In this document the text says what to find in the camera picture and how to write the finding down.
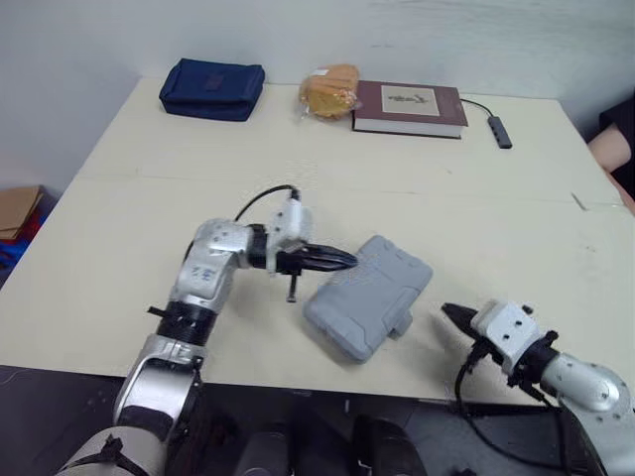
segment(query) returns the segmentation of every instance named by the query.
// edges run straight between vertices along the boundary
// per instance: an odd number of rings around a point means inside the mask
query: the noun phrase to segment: person's arm
[[[588,148],[597,163],[604,169],[610,182],[619,191],[626,207],[635,215],[635,200],[611,175],[613,171],[631,160],[632,151],[626,138],[615,124],[611,124],[588,144]]]

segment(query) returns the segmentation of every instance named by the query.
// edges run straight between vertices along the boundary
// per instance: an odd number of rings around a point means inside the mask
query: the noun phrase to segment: cardboard box
[[[0,191],[0,240],[13,240],[42,199],[39,186]]]

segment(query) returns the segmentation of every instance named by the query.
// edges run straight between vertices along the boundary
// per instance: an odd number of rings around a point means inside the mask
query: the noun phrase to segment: plastic bag
[[[330,64],[312,72],[300,86],[306,113],[339,119],[357,108],[359,71],[352,64]]]

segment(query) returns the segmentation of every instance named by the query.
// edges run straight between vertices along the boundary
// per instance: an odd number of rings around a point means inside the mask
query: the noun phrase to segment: white wall
[[[632,0],[2,0],[0,186],[64,190],[140,74],[180,57],[560,99],[582,133],[635,85]]]

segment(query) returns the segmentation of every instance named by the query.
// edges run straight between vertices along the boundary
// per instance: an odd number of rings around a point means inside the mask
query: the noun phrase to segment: book cover
[[[467,125],[454,87],[359,81],[357,98],[362,105],[354,111],[354,120]]]

